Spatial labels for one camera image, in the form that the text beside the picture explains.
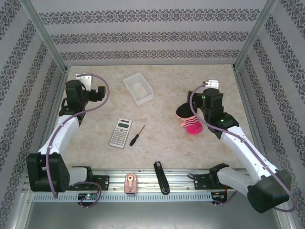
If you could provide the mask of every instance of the beige tabletop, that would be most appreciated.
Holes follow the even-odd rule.
[[[140,106],[122,81],[138,72],[156,96]],[[67,149],[65,162],[68,166],[140,169],[153,168],[154,162],[161,161],[163,168],[210,168],[219,163],[243,167],[206,126],[200,134],[191,136],[175,118],[176,109],[186,102],[188,90],[208,79],[216,79],[224,93],[225,112],[235,117],[252,140],[230,65],[80,66],[71,67],[68,80],[75,79],[77,73],[94,73],[104,78],[110,86],[110,98],[102,108],[86,114]],[[97,89],[99,85],[103,83],[93,79],[91,87]],[[99,103],[89,102],[86,109]],[[124,149],[109,145],[120,117],[133,121]],[[146,127],[137,142],[129,146],[143,125]]]

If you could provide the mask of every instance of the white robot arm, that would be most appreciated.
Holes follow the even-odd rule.
[[[277,176],[288,189],[291,186],[291,177],[286,170],[279,171],[270,163],[245,136],[233,116],[224,112],[223,94],[219,92],[218,85],[216,80],[205,82],[207,89],[202,94],[189,92],[188,101],[192,100],[193,107],[202,110],[209,130],[232,149],[249,176],[229,168],[226,164],[219,164],[210,169],[209,179],[212,185],[228,185],[244,194],[252,207],[263,213],[289,199],[289,195],[273,176]]]
[[[105,97],[105,91],[105,86],[98,87],[97,92],[91,89],[91,75],[76,76],[76,80],[66,83],[67,98],[61,104],[57,126],[38,153],[29,154],[27,157],[27,169],[32,191],[51,190],[46,171],[48,148],[50,148],[49,168],[56,192],[64,192],[73,184],[93,180],[93,173],[90,167],[72,167],[68,169],[64,163],[64,154],[71,138],[84,119],[85,113],[79,114],[79,112],[85,110],[89,101],[101,101]],[[49,146],[55,130],[67,119],[69,119],[68,122],[62,126]]]

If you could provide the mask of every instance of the screwdriver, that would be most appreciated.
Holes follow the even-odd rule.
[[[142,127],[142,129],[140,130],[140,132],[133,138],[133,140],[130,142],[130,146],[133,146],[133,144],[135,143],[135,141],[138,139],[138,137],[139,137],[139,134],[141,133],[141,131],[144,129],[144,127],[145,127],[146,125],[144,125],[143,127]]]

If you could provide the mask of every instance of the clear plastic container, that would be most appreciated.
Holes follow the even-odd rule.
[[[123,79],[123,82],[126,85],[126,88],[132,94],[137,106],[155,97],[152,87],[141,73],[137,73],[125,78]]]

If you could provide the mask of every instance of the black screwdriver handle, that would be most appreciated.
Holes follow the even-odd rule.
[[[136,135],[133,140],[130,142],[130,146],[133,146],[133,144],[135,143],[135,141],[137,140],[137,138],[139,137],[140,135]]]

